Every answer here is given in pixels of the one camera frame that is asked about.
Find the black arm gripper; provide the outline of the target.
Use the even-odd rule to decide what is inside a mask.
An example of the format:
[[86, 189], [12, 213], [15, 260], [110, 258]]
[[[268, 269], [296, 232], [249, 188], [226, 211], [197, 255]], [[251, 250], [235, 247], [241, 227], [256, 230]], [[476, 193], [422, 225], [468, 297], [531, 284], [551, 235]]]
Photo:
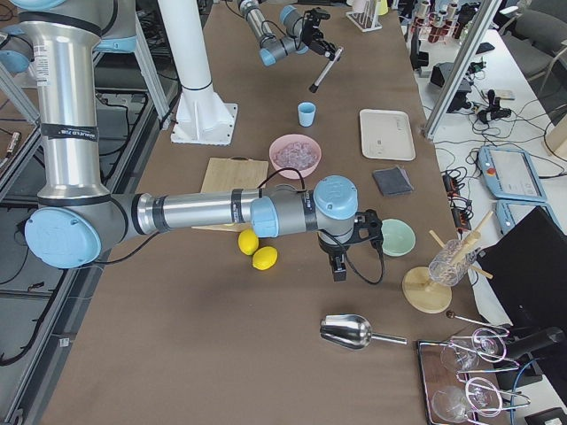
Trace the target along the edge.
[[328, 60], [334, 60], [340, 50], [336, 44], [327, 42], [320, 29], [322, 20], [330, 19], [330, 14], [320, 7], [306, 11], [303, 15], [301, 41], [313, 52]]

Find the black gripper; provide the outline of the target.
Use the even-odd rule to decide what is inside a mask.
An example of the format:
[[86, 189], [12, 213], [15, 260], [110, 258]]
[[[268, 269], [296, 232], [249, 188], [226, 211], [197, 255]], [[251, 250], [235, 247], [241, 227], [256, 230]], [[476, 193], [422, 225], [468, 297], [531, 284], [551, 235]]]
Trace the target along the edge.
[[346, 222], [346, 230], [339, 233], [328, 229], [318, 231], [318, 243], [329, 257], [334, 282], [344, 282], [347, 277], [346, 252], [352, 245], [369, 242], [383, 260], [382, 221], [373, 209], [358, 211]]

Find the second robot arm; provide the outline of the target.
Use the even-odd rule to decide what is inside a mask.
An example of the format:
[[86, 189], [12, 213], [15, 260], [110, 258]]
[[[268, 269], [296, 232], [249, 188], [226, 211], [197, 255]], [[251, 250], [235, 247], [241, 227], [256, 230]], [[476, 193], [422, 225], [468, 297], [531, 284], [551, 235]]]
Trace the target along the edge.
[[272, 66], [292, 53], [304, 54], [308, 50], [330, 61], [335, 59], [337, 47], [324, 39], [320, 29], [321, 21], [330, 19], [330, 14], [324, 9], [315, 7], [300, 13], [296, 7], [286, 5], [280, 12], [283, 35], [278, 36], [272, 31], [258, 1], [237, 3], [241, 17], [247, 22], [259, 43], [260, 59], [265, 66]]

